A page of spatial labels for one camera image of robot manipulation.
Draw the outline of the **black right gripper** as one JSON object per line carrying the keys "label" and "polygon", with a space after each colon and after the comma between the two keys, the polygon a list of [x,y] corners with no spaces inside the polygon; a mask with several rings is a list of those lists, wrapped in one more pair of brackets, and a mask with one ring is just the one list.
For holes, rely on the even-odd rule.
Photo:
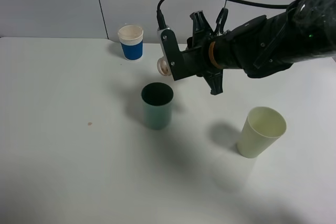
{"label": "black right gripper", "polygon": [[221,36],[208,23],[202,10],[190,14],[193,22],[192,36],[187,40],[187,48],[182,52],[183,69],[181,77],[203,77],[211,89],[211,95],[223,93],[223,70],[216,68],[209,56],[211,43]]}

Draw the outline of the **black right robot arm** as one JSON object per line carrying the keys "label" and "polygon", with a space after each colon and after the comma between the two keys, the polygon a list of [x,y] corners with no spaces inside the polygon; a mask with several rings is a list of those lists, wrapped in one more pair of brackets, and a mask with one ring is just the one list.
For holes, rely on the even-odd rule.
{"label": "black right robot arm", "polygon": [[335,0],[296,0],[279,15],[256,17],[232,31],[222,25],[212,30],[203,13],[191,19],[193,35],[180,77],[204,78],[213,95],[223,91],[225,69],[258,79],[335,53]]}

